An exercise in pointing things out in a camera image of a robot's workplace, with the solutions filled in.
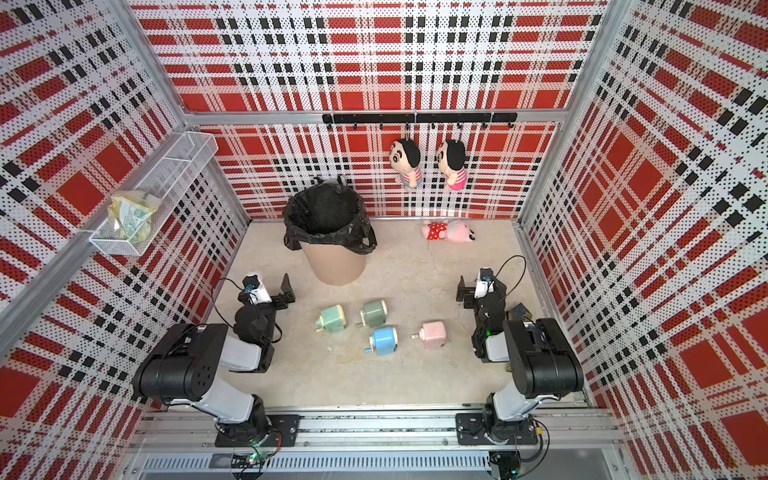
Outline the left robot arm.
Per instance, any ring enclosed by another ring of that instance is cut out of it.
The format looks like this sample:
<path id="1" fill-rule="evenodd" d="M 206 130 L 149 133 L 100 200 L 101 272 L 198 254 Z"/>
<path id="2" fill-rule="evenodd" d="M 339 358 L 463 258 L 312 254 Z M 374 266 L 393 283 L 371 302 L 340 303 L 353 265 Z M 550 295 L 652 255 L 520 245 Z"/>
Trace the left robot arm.
<path id="1" fill-rule="evenodd" d="M 209 415 L 219 448 L 292 447 L 300 417 L 267 414 L 258 395 L 239 390 L 218 373 L 267 372 L 282 339 L 276 314 L 296 301 L 290 278 L 284 275 L 280 292 L 272 295 L 261 275 L 250 273 L 239 285 L 238 301 L 242 307 L 232 325 L 171 327 L 138 367 L 134 393 Z"/>

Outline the light green pencil sharpener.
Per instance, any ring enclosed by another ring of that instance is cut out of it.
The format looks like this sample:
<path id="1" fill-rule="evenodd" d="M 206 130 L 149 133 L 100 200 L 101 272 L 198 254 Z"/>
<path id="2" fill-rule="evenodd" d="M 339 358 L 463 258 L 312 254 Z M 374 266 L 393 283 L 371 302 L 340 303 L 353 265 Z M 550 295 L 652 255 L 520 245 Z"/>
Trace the light green pencil sharpener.
<path id="1" fill-rule="evenodd" d="M 347 319 L 341 305 L 324 309 L 315 322 L 317 332 L 341 332 L 347 328 Z"/>

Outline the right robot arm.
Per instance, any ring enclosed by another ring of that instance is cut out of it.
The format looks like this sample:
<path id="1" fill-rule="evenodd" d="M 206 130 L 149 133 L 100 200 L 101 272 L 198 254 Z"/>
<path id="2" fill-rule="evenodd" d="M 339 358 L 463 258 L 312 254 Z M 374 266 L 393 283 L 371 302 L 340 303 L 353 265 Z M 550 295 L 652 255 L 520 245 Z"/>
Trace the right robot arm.
<path id="1" fill-rule="evenodd" d="M 474 313 L 474 354 L 484 363 L 510 367 L 512 380 L 489 394 L 479 413 L 458 414 L 461 446 L 536 445 L 542 433 L 533 411 L 580 391 L 584 374 L 569 341 L 553 318 L 516 318 L 506 309 L 506 286 L 482 269 L 473 286 L 460 280 L 456 301 Z"/>

